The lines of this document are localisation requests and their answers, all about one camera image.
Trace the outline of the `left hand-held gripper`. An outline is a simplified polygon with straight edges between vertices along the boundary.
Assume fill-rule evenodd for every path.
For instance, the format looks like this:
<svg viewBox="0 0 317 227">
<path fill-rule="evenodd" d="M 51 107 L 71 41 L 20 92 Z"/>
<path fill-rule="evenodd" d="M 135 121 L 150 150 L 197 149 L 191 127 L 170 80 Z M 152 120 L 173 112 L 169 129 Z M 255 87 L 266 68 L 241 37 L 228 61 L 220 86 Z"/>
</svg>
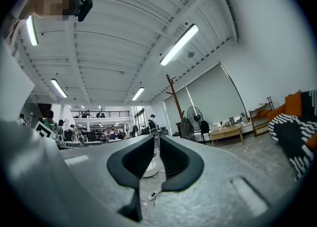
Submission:
<svg viewBox="0 0 317 227">
<path fill-rule="evenodd" d="M 38 121 L 35 126 L 35 131 L 41 136 L 41 137 L 48 137 L 48 138 L 55 138 L 56 134 L 54 131 L 46 127 L 41 121 Z"/>
</svg>

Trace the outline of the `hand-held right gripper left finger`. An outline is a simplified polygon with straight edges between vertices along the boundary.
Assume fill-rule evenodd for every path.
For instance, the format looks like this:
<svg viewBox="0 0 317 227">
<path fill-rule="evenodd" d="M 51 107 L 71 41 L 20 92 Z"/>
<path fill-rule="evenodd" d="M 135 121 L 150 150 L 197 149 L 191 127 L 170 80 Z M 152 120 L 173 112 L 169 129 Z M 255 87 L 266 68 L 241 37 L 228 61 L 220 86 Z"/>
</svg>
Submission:
<svg viewBox="0 0 317 227">
<path fill-rule="evenodd" d="M 154 136 L 147 135 L 113 153 L 107 160 L 108 172 L 119 185 L 139 187 L 139 180 L 153 159 L 154 147 Z"/>
</svg>

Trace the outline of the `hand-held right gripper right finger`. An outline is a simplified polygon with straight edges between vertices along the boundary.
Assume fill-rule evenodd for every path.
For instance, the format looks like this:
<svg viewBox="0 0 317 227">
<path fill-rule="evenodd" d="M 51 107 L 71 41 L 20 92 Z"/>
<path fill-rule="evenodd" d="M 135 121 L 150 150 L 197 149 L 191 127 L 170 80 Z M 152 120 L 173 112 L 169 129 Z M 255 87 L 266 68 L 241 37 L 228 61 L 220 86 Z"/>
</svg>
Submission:
<svg viewBox="0 0 317 227">
<path fill-rule="evenodd" d="M 160 158 L 165 169 L 163 192 L 180 192 L 188 189 L 201 176 L 204 162 L 193 150 L 167 136 L 160 137 Z"/>
</svg>

